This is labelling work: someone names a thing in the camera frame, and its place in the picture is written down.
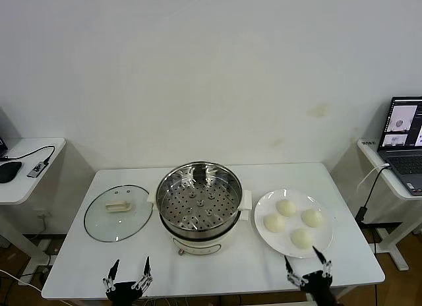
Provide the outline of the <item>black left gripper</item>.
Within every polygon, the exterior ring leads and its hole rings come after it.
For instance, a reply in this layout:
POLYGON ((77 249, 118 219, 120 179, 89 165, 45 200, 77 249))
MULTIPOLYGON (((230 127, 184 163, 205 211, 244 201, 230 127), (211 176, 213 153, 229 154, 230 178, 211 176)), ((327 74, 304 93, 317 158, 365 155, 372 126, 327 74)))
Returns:
POLYGON ((107 278, 103 278, 105 294, 113 306, 131 306, 133 301, 143 296, 152 283, 150 257, 146 258, 143 274, 137 282, 119 282, 114 284, 119 266, 119 259, 109 269, 107 278))

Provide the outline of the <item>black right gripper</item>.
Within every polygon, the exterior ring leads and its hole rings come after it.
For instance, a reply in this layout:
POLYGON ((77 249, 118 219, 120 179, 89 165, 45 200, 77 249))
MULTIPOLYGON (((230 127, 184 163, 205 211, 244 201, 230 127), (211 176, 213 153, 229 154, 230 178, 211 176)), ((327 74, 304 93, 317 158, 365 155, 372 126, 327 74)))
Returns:
POLYGON ((327 260, 324 254, 315 246, 313 246, 313 250, 322 263, 322 270, 306 274, 303 277, 299 276, 294 273, 288 258, 284 256, 287 279, 293 285, 300 287, 301 291, 309 293, 318 306, 338 305, 336 297, 330 291, 332 284, 332 261, 327 260))

